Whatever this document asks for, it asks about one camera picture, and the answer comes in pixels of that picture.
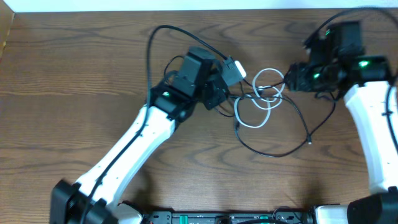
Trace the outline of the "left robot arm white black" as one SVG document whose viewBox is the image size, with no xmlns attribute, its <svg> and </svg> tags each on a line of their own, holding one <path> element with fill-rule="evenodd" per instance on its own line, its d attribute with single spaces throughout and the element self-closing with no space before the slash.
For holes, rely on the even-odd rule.
<svg viewBox="0 0 398 224">
<path fill-rule="evenodd" d="M 218 61 L 192 47 L 170 84 L 150 89 L 149 100 L 110 151 L 74 184 L 61 180 L 52 190 L 50 223 L 142 223 L 133 206 L 120 201 L 126 187 L 149 156 L 193 113 L 198 102 L 210 110 L 224 100 L 228 87 L 246 76 L 228 57 Z"/>
</svg>

